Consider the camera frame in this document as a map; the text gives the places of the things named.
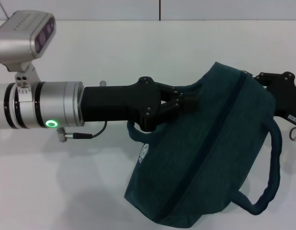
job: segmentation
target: green fabric bag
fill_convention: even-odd
[[[202,215],[233,202],[262,213],[280,183],[282,137],[273,120],[275,99],[250,74],[216,63],[197,83],[199,109],[144,134],[128,122],[141,150],[125,198],[150,220],[189,228]],[[270,132],[268,186],[256,204],[239,191]]]

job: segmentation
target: camera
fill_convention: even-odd
[[[40,58],[56,33],[51,13],[16,11],[0,27],[0,63],[9,72],[23,72]]]

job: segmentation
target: bag strap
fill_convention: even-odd
[[[271,117],[265,119],[263,126],[270,132],[272,137],[271,164],[267,188],[254,205],[240,191],[232,192],[230,194],[233,203],[253,215],[261,214],[267,208],[269,202],[274,199],[280,184],[280,154],[282,150],[281,132],[277,123]]]
[[[151,144],[152,142],[156,141],[160,138],[163,129],[165,128],[166,124],[162,124],[157,126],[156,130],[154,130],[151,133],[143,133],[139,130],[137,130],[134,127],[134,121],[128,121],[127,122],[127,129],[129,132],[129,136],[132,140],[137,142],[142,142],[144,144]]]

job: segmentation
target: camera lens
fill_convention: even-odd
[[[50,25],[47,25],[47,32],[48,32],[48,34],[51,33],[51,27],[50,27]]]
[[[37,53],[39,52],[39,43],[37,41],[35,41],[35,50]]]
[[[41,31],[41,33],[39,34],[39,42],[42,46],[46,43],[46,35],[44,31]]]

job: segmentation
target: white table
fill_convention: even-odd
[[[296,22],[62,21],[34,65],[43,81],[128,85],[151,76],[182,85],[199,79],[215,61],[254,75],[296,75]],[[0,64],[0,83],[12,82],[13,76]],[[194,229],[296,229],[296,143],[288,138],[293,125],[276,121],[283,153],[274,201],[256,217],[231,204],[202,217]],[[68,130],[94,133],[102,125]],[[51,129],[0,130],[0,230],[169,229],[146,219],[123,198],[142,146],[128,137],[125,125],[110,122],[97,139],[64,144]],[[267,186],[270,149],[268,137],[241,188],[252,202]]]

